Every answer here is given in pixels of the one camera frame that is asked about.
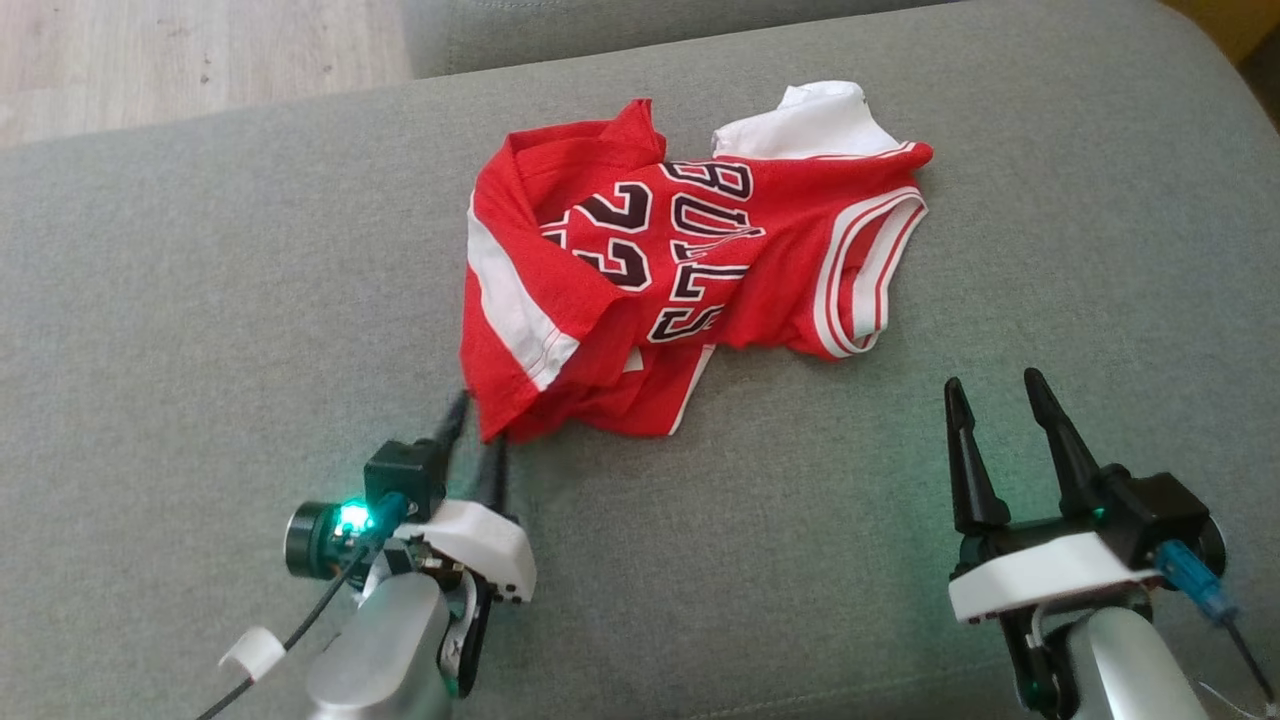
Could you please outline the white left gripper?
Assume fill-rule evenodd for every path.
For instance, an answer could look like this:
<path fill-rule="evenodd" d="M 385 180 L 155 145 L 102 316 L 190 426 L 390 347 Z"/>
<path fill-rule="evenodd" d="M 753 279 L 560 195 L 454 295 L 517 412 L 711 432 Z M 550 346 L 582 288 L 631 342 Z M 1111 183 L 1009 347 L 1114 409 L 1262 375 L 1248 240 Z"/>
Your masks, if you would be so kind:
<path fill-rule="evenodd" d="M 448 462 L 465 430 L 470 395 L 460 389 L 431 436 L 435 462 Z M 477 502 L 447 500 L 429 521 L 396 530 L 419 570 L 442 587 L 445 630 L 436 661 L 445 688 L 475 684 L 490 611 L 497 603 L 532 601 L 538 569 L 525 529 L 508 514 L 509 450 L 506 437 L 486 443 L 477 462 Z"/>

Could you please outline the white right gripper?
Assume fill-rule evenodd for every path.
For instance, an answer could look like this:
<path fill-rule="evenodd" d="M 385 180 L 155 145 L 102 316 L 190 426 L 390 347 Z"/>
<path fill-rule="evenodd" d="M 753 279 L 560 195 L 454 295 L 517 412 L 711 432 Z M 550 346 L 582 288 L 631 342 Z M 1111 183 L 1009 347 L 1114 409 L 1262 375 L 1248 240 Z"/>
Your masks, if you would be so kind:
<path fill-rule="evenodd" d="M 1038 368 L 1023 374 L 1043 429 L 1064 518 L 1092 516 L 1098 462 Z M 957 377 L 945 383 L 954 527 L 984 534 L 1011 521 L 975 438 Z M 1129 568 L 1094 530 L 1065 521 L 1006 527 L 961 542 L 948 601 L 961 624 L 998 628 L 1018 703 L 1039 719 L 1162 719 L 1166 644 L 1153 619 L 1153 568 Z"/>

